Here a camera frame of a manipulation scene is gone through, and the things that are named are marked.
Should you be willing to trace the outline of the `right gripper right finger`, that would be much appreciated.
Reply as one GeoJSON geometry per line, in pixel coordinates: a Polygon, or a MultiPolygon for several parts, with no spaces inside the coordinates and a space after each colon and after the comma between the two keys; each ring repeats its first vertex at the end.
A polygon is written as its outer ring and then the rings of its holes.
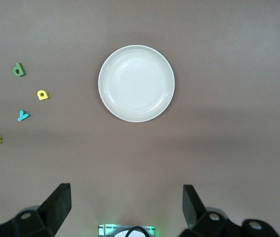
{"type": "Polygon", "coordinates": [[[194,186],[184,185],[182,211],[187,223],[181,237],[278,237],[268,223],[257,219],[245,219],[239,226],[222,211],[208,210],[202,203],[194,186]]]}

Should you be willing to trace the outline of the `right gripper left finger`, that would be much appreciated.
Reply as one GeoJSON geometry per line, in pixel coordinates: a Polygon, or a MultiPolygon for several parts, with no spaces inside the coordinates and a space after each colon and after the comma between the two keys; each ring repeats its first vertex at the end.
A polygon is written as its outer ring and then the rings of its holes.
{"type": "Polygon", "coordinates": [[[53,237],[71,210],[71,187],[61,183],[35,210],[24,210],[0,224],[0,237],[53,237]]]}

